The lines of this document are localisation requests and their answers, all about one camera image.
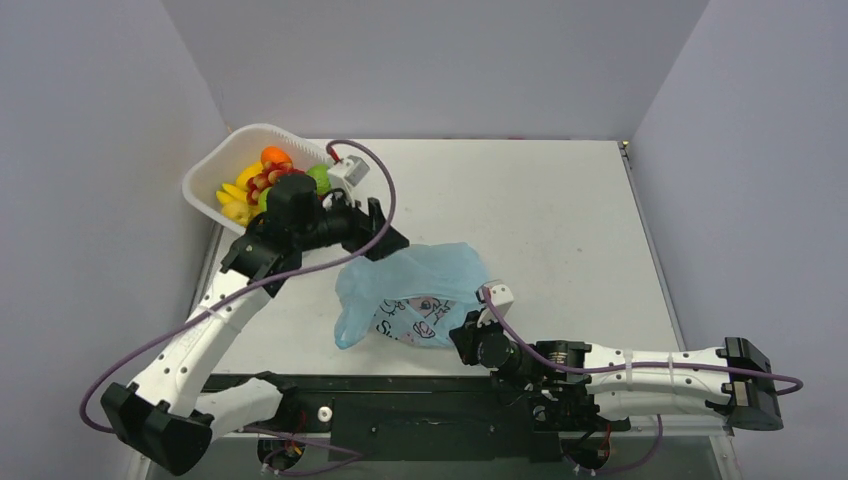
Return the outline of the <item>light blue plastic bag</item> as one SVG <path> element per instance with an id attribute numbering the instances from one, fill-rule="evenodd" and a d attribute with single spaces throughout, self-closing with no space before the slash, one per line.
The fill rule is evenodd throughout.
<path id="1" fill-rule="evenodd" d="M 477 309 L 476 291 L 489 280 L 466 243 L 412 245 L 378 261 L 357 258 L 336 280 L 342 312 L 335 344 L 348 349 L 375 333 L 412 347 L 450 348 L 449 333 Z"/>

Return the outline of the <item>red fake fruit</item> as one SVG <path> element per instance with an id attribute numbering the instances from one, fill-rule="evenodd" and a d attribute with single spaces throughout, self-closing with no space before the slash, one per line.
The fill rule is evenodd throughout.
<path id="1" fill-rule="evenodd" d="M 294 173 L 302 173 L 293 166 L 290 162 L 267 162 L 263 165 L 263 169 L 250 177 L 247 182 L 247 204 L 256 206 L 260 203 L 261 195 L 271 188 L 277 181 L 285 176 Z"/>

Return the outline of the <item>orange fake orange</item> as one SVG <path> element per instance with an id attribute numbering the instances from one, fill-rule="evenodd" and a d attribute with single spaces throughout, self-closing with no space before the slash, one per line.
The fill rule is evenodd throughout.
<path id="1" fill-rule="evenodd" d="M 292 159 L 281 148 L 277 146 L 268 146 L 262 150 L 260 162 L 264 167 L 267 167 L 271 164 L 291 164 Z"/>

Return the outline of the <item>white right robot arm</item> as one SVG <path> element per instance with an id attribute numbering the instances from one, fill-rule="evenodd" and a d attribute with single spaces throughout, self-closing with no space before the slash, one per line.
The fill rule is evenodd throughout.
<path id="1" fill-rule="evenodd" d="M 566 340 L 523 344 L 480 316 L 469 313 L 449 333 L 461 361 L 530 392 L 535 417 L 549 429 L 621 426 L 656 415 L 710 416 L 752 431 L 783 427 L 771 362 L 745 338 L 683 352 Z"/>

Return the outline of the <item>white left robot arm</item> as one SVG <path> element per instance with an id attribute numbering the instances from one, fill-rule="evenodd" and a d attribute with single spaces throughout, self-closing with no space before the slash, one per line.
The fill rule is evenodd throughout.
<path id="1" fill-rule="evenodd" d="M 100 397 L 109 431 L 173 475 L 190 471 L 232 431 L 262 421 L 285 430 L 297 420 L 298 402 L 276 374 L 207 399 L 201 392 L 247 323 L 287 279 L 307 273 L 304 253 L 340 245 L 349 259 L 376 261 L 410 244 L 377 199 L 361 209 L 342 189 L 320 196 L 305 174 L 282 177 L 265 204 L 231 244 L 192 319 L 165 337 L 164 350 L 128 385 L 112 383 Z"/>

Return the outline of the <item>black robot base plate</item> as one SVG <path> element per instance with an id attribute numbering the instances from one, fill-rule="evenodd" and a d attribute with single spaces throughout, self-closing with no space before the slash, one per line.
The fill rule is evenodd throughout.
<path id="1" fill-rule="evenodd" d="M 548 395 L 481 376 L 272 375 L 286 395 L 255 426 L 327 434 L 370 461 L 558 462 L 588 435 L 627 432 L 574 388 Z"/>

